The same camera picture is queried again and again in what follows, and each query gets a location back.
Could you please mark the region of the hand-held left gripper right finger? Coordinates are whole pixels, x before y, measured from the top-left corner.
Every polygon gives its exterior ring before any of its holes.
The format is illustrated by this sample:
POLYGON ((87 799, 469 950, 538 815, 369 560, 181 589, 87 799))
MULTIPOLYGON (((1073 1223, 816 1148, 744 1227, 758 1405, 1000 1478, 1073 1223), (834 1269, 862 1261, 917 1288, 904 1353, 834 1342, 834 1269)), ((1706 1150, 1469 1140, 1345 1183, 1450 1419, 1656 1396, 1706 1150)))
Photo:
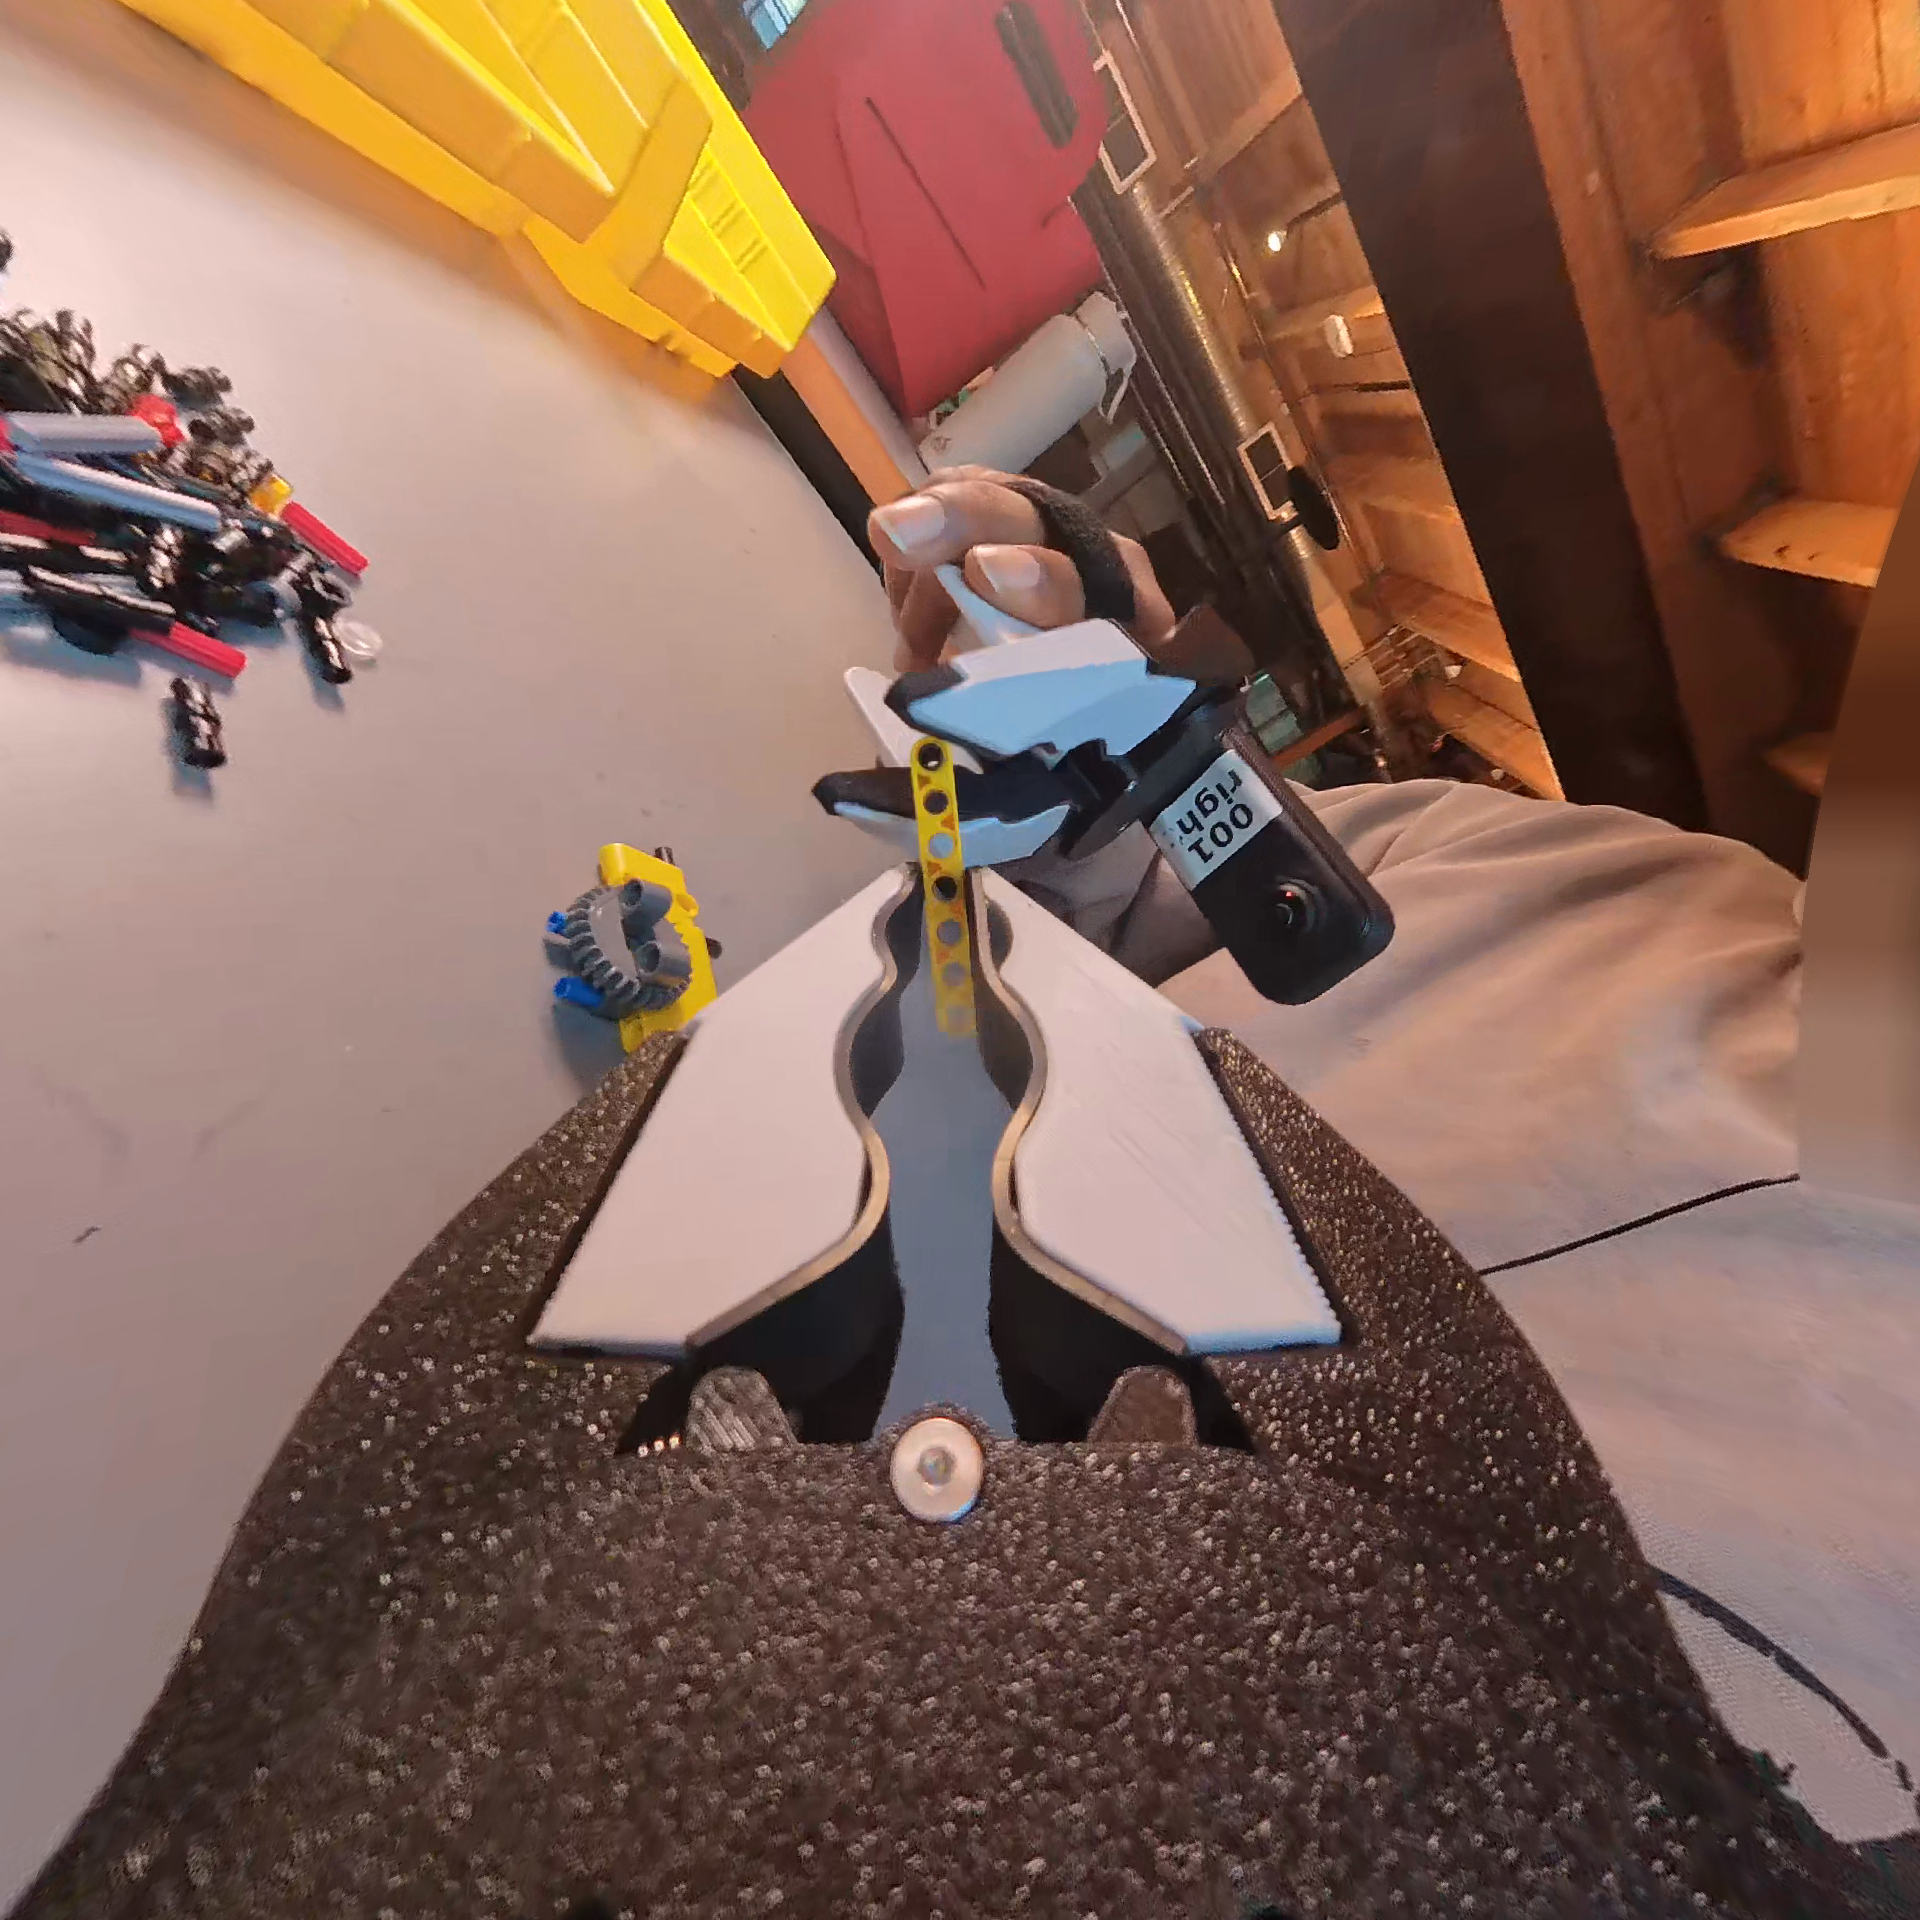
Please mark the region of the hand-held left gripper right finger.
POLYGON ((1015 1432, 1077 1443, 1115 1383, 1343 1342, 1310 1243, 1193 1020, 1015 885, 973 877, 993 1159, 990 1342, 1015 1432))

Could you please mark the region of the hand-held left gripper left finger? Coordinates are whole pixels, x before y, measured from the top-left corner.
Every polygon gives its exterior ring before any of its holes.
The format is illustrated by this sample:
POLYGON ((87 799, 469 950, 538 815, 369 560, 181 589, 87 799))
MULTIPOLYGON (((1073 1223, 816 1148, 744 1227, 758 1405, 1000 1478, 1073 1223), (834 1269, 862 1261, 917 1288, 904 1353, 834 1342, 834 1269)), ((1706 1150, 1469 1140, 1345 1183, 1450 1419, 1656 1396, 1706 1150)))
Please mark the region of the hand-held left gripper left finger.
POLYGON ((534 1324, 552 1358, 737 1367, 807 1443, 869 1439, 906 1318, 877 1110, 904 1063, 917 873, 881 876, 705 1009, 534 1324))

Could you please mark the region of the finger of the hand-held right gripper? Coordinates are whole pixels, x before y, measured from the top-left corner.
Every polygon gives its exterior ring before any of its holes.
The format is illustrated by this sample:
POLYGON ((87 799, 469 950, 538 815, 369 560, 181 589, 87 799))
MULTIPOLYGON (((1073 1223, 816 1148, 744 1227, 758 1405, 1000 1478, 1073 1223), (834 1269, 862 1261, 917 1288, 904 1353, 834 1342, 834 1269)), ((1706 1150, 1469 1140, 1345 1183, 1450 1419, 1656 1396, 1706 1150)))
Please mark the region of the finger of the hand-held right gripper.
POLYGON ((902 673, 885 705, 920 734, 982 761, 1066 756, 1098 747, 1128 756, 1205 689, 1160 662, 1106 619, 1039 631, 902 673))
MULTIPOLYGON (((825 814, 887 847, 894 861, 922 854, 913 767, 832 772, 811 785, 811 797, 825 814)), ((1073 815, 1073 799, 1061 780, 1039 764, 1005 764, 990 772, 961 767, 953 775, 953 797, 957 807, 941 814, 935 830, 958 835, 973 868, 1041 852, 1073 815)))

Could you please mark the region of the yellow long holed beam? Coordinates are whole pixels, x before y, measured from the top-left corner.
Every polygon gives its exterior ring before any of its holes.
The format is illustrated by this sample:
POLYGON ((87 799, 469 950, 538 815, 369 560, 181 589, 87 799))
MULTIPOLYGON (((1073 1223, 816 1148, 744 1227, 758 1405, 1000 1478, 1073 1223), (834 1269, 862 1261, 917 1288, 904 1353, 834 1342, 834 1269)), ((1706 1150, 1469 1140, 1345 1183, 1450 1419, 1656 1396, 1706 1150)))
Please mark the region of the yellow long holed beam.
POLYGON ((970 885, 953 749, 917 736, 907 758, 934 1014, 950 1039, 976 1039, 976 975, 973 953, 970 885))

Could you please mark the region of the yellow gear block assembly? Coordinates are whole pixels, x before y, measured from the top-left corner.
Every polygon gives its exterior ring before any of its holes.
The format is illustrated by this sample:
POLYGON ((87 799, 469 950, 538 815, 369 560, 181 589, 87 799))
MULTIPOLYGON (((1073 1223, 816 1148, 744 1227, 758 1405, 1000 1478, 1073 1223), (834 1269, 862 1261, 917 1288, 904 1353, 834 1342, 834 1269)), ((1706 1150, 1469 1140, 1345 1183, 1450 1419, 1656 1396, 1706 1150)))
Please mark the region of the yellow gear block assembly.
POLYGON ((545 920, 552 1000, 562 1020, 605 1024, 635 1053, 691 1028, 719 1000, 722 949, 670 845, 602 845, 594 873, 591 888, 545 920))

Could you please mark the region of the yellow storage bin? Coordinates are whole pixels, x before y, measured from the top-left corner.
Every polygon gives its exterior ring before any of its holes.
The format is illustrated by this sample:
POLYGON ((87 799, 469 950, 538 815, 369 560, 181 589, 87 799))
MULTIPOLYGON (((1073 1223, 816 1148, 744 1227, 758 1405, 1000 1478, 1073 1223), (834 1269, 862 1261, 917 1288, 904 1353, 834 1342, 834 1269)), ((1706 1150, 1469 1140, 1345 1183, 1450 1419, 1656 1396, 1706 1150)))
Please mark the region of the yellow storage bin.
POLYGON ((730 97, 685 46, 610 214, 584 241, 522 233, 594 316, 696 368, 773 377, 832 291, 832 265, 730 97))
POLYGON ((645 248, 713 116, 635 4, 131 3, 131 11, 472 225, 645 248))

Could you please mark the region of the person's right forearm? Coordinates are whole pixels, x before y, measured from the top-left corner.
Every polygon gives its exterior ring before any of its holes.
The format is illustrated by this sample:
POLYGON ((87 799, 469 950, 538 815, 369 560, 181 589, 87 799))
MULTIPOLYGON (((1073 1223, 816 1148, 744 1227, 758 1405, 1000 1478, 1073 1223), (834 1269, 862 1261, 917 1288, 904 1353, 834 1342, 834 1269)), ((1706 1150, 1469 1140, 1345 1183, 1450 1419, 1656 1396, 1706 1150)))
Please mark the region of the person's right forearm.
POLYGON ((1736 839, 1482 783, 1298 788, 1394 932, 1264 999, 1145 830, 1011 868, 1230 1030, 1479 1265, 1798 1176, 1807 885, 1736 839))

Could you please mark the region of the grey desk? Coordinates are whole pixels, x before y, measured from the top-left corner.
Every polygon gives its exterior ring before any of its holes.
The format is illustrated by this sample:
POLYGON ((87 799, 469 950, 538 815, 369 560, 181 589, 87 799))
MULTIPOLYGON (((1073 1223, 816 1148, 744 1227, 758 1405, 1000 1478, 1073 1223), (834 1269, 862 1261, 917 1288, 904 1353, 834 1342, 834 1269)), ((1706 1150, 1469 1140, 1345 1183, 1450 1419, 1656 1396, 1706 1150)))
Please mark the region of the grey desk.
POLYGON ((543 920, 673 845, 746 975, 881 867, 879 579, 744 393, 119 4, 5 4, 5 305, 223 368, 370 558, 346 688, 5 633, 5 1905, 374 1302, 618 1061, 543 920))

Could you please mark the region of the person's right hand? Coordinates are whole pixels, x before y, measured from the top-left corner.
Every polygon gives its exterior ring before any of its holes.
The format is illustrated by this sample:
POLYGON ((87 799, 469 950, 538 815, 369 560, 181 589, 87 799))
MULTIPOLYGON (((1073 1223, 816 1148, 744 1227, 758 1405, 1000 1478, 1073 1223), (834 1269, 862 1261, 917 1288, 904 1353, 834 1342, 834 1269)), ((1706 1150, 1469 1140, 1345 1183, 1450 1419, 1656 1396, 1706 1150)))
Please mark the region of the person's right hand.
POLYGON ((1111 617, 1157 651, 1181 621, 1137 540, 1113 534, 1079 499, 1022 475, 944 471, 877 508, 869 536, 904 671, 929 669, 950 651, 958 608, 941 566, 958 566, 987 605, 1041 631, 1111 617))

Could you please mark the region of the white water bottle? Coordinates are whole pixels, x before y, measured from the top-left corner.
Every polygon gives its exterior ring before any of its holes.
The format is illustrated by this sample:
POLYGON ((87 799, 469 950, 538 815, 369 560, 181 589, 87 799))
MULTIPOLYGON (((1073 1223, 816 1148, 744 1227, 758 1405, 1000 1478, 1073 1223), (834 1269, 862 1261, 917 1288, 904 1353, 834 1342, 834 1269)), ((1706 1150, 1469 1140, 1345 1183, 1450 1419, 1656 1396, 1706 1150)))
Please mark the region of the white water bottle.
POLYGON ((1087 415, 1111 421, 1137 369, 1123 309, 1104 293, 1045 319, 920 443, 929 473, 1029 465, 1087 415))

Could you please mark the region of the red carrier bag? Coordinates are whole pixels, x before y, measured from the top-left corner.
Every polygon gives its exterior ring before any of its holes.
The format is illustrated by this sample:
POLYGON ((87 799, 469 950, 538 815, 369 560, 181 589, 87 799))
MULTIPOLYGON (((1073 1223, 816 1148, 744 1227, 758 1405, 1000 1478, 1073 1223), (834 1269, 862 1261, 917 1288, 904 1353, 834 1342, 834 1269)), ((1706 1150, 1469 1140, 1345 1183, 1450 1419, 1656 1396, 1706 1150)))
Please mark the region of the red carrier bag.
POLYGON ((1073 204, 1110 123, 1079 4, 807 4, 746 123, 832 263, 838 326, 904 415, 1102 280, 1073 204))

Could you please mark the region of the person's beige hoodie torso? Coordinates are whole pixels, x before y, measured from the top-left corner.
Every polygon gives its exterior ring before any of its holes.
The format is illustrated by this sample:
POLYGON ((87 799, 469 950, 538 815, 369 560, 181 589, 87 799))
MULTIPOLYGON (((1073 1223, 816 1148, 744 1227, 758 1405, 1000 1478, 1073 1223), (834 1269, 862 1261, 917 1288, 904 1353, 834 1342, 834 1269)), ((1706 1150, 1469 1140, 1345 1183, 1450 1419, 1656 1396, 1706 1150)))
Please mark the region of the person's beige hoodie torso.
POLYGON ((1917 1206, 1751 1183, 1483 1276, 1723 1725, 1830 1838, 1913 1839, 1917 1206))

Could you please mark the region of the pile of small building pieces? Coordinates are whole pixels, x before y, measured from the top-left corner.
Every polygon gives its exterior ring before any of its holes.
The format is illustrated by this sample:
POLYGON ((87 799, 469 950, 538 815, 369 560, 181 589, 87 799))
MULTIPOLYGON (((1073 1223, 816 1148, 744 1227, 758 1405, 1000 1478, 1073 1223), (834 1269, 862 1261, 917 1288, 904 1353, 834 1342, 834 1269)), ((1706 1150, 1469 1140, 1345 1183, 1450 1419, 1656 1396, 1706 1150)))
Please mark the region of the pile of small building pieces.
POLYGON ((5 309, 7 588, 90 655, 135 647, 237 681, 231 633, 288 633, 326 688, 349 686, 365 662, 333 621, 360 619, 369 558, 255 435, 219 368, 144 343, 106 364, 82 313, 5 309))

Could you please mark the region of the metal ventilation duct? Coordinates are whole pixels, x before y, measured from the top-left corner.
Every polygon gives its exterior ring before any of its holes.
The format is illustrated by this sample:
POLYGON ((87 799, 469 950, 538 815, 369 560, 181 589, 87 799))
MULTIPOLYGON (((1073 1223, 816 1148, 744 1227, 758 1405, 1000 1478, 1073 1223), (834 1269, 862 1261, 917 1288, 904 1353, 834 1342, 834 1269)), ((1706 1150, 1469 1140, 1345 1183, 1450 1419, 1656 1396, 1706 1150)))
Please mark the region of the metal ventilation duct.
POLYGON ((1211 209, 1227 166, 1304 105, 1302 83, 1288 68, 1262 84, 1157 199, 1149 179, 1161 149, 1123 73, 1110 62, 1098 73, 1111 83, 1113 116, 1073 204, 1142 345, 1144 413, 1186 494, 1226 609, 1243 614, 1256 655, 1298 710, 1377 705, 1368 633, 1327 568, 1343 518, 1305 449, 1289 443, 1294 421, 1262 310, 1211 209))

